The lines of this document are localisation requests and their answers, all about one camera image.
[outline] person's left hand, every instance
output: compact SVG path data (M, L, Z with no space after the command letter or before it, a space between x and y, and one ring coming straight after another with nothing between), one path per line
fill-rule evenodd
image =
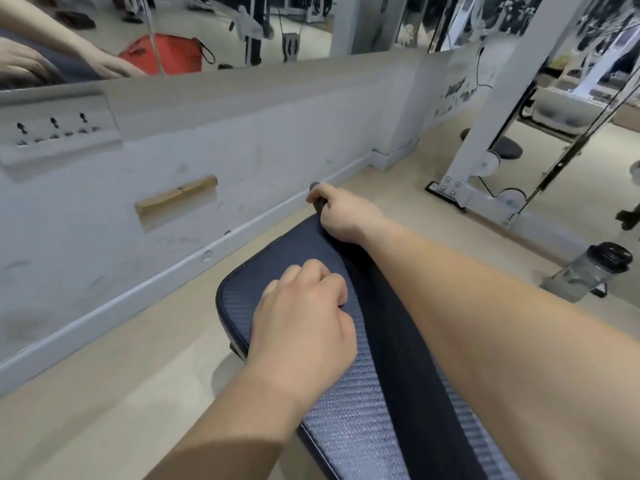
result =
M103 79L147 75L135 65L101 51L94 45L84 47L79 55Z
M253 315L245 372L284 391L307 411L356 357L356 329L339 306L347 285L312 259L267 286Z

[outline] black bottle lid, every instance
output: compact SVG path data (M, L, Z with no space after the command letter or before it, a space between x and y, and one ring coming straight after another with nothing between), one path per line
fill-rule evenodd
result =
M633 255L615 242L603 242L597 246L589 246L587 256L598 266L611 274L624 273L629 269Z

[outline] baseboard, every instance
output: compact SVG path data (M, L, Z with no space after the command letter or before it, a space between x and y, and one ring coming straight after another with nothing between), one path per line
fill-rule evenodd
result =
M370 153L324 181L340 184L371 164ZM290 199L278 204L231 233L205 246L182 261L156 274L144 283L124 292L94 311L69 323L36 344L0 363L0 396L36 377L43 371L73 354L109 330L123 324L167 294L194 279L215 263L290 216L305 204L308 189L302 189ZM211 259L203 262L203 256Z
M416 145L418 145L418 138L411 140L409 143L398 148L395 152L392 152L390 155L384 155L377 150L373 150L371 164L374 167L382 171L385 171L388 168L391 168L396 163L398 163L398 161L402 160L409 153L414 151Z

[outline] red bag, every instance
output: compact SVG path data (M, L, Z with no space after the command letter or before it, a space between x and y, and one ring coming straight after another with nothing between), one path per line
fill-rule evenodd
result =
M211 51L196 38L176 37L175 35L156 34L156 45L164 73L180 75L202 70L202 59L215 64L216 58ZM204 55L206 50L213 57L210 62ZM149 75L158 71L158 62L150 35L144 35L122 51L119 58L132 63Z

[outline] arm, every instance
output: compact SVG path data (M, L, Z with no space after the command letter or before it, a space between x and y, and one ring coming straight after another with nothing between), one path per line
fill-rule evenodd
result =
M258 480L306 412L356 356L344 279L319 261L269 284L244 370L146 480Z
M321 184L308 201L364 247L448 379L523 479L637 478L640 344L554 295Z
M105 79L144 75L132 64L101 51L27 0L0 0L0 27L62 54L83 59Z

